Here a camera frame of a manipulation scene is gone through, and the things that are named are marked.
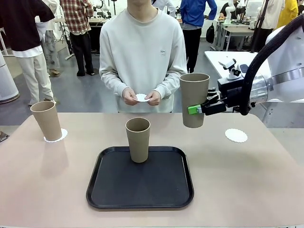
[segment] black bag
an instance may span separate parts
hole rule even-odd
[[[206,32],[206,40],[208,43],[213,43],[214,41],[214,27],[213,27],[213,23],[212,25],[207,29]]]

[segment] hand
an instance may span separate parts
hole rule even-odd
[[[158,106],[161,102],[161,98],[160,93],[156,90],[152,90],[152,92],[145,97],[146,100],[150,99],[148,104],[151,106]]]
[[[137,97],[136,97],[134,91],[131,88],[125,88],[123,90],[123,101],[127,105],[134,106],[139,103],[138,101],[135,101],[134,99],[137,100]]]

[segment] dark maroon sweater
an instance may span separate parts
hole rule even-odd
[[[36,16],[41,22],[55,18],[42,0],[0,0],[0,28],[4,27],[12,50],[26,51],[40,45]]]

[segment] sweatshirt logo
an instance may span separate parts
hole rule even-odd
[[[165,50],[161,50],[161,56],[166,56],[166,51]]]

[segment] white pants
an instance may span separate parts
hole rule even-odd
[[[17,57],[17,60],[21,65],[25,81],[30,91],[31,100],[29,105],[34,105],[39,102],[38,83],[40,83],[42,87],[44,98],[53,100],[54,96],[51,89],[51,81],[48,77],[46,59],[43,53],[35,57]]]

